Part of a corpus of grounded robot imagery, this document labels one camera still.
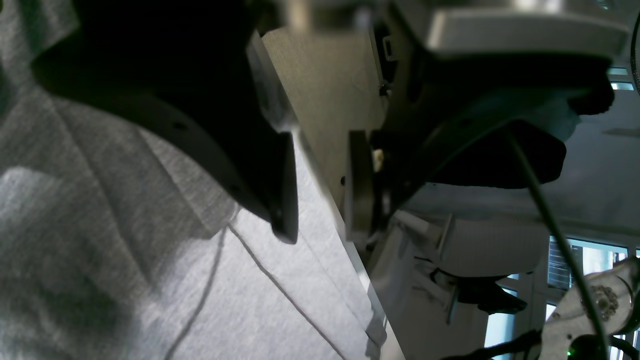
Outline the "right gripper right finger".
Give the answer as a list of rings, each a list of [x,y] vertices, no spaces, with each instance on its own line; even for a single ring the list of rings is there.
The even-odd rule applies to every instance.
[[[367,243],[426,183],[523,189],[502,133],[540,183],[560,177],[560,130],[613,101],[629,27],[594,0],[390,0],[397,67],[382,126],[349,133],[346,237]]]

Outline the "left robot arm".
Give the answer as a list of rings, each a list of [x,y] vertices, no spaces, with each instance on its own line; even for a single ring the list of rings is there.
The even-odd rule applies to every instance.
[[[540,360],[594,360],[615,347],[632,360],[639,351],[621,335],[639,328],[639,259],[629,257],[612,269],[585,276],[592,302],[570,289],[540,330],[460,355],[460,360],[493,360],[503,354],[527,356],[540,346]]]

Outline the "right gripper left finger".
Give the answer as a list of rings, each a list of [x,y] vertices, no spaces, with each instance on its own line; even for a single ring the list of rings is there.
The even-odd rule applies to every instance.
[[[262,0],[74,0],[79,26],[31,64],[55,96],[176,146],[283,243],[298,237],[292,134],[259,102],[247,47]]]

